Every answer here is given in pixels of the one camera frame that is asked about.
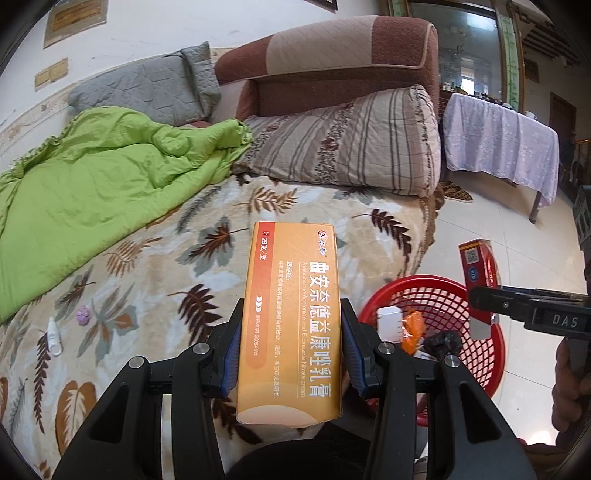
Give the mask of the right hand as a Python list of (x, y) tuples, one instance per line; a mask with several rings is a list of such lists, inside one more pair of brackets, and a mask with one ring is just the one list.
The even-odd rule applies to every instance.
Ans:
[(568, 339), (558, 345), (555, 364), (555, 385), (552, 389), (552, 424), (559, 432), (565, 432), (577, 422), (583, 408), (580, 400), (590, 395), (590, 376), (576, 377), (570, 368)]

